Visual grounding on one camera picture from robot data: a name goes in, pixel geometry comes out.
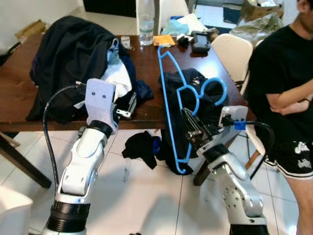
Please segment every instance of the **black cloth on floor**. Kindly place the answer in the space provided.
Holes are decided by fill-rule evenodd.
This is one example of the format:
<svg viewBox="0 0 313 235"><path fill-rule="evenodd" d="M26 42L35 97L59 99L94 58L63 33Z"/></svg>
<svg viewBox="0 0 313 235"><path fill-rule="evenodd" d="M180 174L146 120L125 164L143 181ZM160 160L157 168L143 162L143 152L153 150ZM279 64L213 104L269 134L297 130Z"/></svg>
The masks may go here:
<svg viewBox="0 0 313 235"><path fill-rule="evenodd" d="M141 158L148 167L154 169L157 166L154 157L154 142L159 137L151 136L149 132L138 133L130 137L125 143L125 149L122 152L124 158Z"/></svg>
<svg viewBox="0 0 313 235"><path fill-rule="evenodd" d="M200 94L202 84L206 81L206 78L195 69L183 70L182 73L185 76L187 84L193 86ZM183 83L178 72L164 73L164 80L177 154L179 158L185 158L189 142L185 137L187 129L182 116L180 115L176 93L177 88L182 87ZM204 96L200 99L200 107L197 113L198 117L204 124L218 125L223 105L215 106L215 102L220 100L222 95L223 89L218 82L211 82L206 86ZM196 106L196 99L192 91L190 89L185 89L180 93L180 96L183 107L193 111ZM166 120L166 140L168 144L172 146L165 106L164 120ZM194 149L191 153L191 157L197 157Z"/></svg>
<svg viewBox="0 0 313 235"><path fill-rule="evenodd" d="M186 172L184 174L181 174L177 171L173 149L167 143L167 141L165 139L165 131L164 130L161 130L161 134L162 134L162 142L160 144L160 149L159 149L158 153L156 153L156 158L159 161L165 160L165 162L166 162L167 166L170 168L170 170L177 175L190 175L190 174L192 174L194 172L194 170L186 163L179 163L180 168L182 170L183 169L186 170Z"/></svg>
<svg viewBox="0 0 313 235"><path fill-rule="evenodd" d="M26 120L41 119L46 103L61 88L102 77L107 69L107 50L114 38L105 28L77 17L57 20L43 36L32 63L30 77L38 92ZM121 43L119 56L129 57ZM73 105L84 99L85 95L76 90L60 94L51 104L49 117L60 123L72 120L82 111Z"/></svg>

